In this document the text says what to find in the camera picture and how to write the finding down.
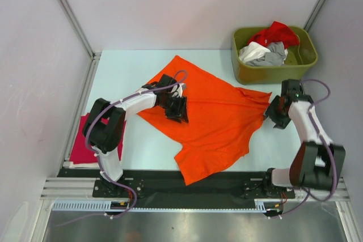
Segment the orange t-shirt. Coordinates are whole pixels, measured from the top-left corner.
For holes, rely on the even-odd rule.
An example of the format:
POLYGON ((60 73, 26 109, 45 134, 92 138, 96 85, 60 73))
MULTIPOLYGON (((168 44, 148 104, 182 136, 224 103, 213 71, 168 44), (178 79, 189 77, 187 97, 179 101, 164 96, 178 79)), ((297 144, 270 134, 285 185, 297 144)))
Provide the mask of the orange t-shirt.
POLYGON ((166 118, 161 107, 139 116, 180 143, 174 159, 186 185, 231 167, 248 154, 250 138, 263 124, 270 93, 234 87, 187 60, 175 56, 152 80, 185 70, 189 122, 166 118))

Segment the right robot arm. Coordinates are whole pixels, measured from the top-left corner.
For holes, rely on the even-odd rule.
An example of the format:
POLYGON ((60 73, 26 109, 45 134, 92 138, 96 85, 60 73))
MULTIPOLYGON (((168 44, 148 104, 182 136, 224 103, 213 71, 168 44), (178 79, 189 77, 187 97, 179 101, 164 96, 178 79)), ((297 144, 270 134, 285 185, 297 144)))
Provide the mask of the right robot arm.
POLYGON ((296 79, 284 80, 281 94, 276 96, 265 117, 274 122, 275 128, 285 129, 293 123, 300 148, 289 168, 270 168, 269 179, 262 182, 262 192, 275 197, 282 187, 300 188, 316 201, 327 201, 335 193, 345 159, 345 148, 337 145, 324 131, 315 108, 318 105, 296 79))

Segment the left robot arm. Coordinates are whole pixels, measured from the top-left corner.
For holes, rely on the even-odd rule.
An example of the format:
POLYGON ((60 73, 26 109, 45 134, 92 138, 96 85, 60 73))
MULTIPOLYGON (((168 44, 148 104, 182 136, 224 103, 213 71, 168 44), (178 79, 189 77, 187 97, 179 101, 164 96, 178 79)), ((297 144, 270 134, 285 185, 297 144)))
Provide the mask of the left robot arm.
POLYGON ((160 80, 144 84, 136 92, 113 103, 102 98, 94 102, 82 133, 86 148, 97 159, 101 177, 107 181, 105 189, 112 196, 122 195, 125 189, 133 191, 120 179, 123 169, 117 150, 130 117, 146 109, 160 107, 167 119, 189 123, 187 97, 183 95, 187 72, 177 72, 180 73, 184 74, 181 80, 163 74, 160 80))

